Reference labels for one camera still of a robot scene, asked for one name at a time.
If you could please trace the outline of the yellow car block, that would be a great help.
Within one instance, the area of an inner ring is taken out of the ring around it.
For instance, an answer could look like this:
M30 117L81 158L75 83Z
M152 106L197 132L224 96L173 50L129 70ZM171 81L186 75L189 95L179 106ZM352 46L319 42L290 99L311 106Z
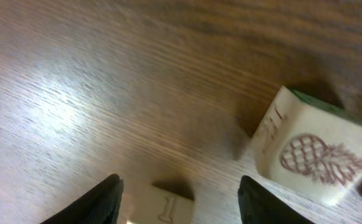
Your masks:
M191 224L194 192L183 177L152 182L124 180L118 223Z

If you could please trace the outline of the pineapple green B block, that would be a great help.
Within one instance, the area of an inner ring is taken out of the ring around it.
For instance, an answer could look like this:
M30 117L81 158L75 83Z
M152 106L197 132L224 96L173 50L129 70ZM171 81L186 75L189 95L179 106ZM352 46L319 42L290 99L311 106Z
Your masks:
M362 182L362 120L282 86L250 142L257 172L335 205Z

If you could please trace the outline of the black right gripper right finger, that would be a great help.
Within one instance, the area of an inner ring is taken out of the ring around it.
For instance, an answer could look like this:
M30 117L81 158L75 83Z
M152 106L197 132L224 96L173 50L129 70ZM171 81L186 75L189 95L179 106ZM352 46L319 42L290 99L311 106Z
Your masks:
M237 194L243 224L313 224L248 175Z

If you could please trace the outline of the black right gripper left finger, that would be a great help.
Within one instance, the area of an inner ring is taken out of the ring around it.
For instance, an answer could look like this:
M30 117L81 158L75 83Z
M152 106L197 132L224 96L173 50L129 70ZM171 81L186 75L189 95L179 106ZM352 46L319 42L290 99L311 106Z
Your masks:
M116 224L123 180L109 175L94 188L41 224Z

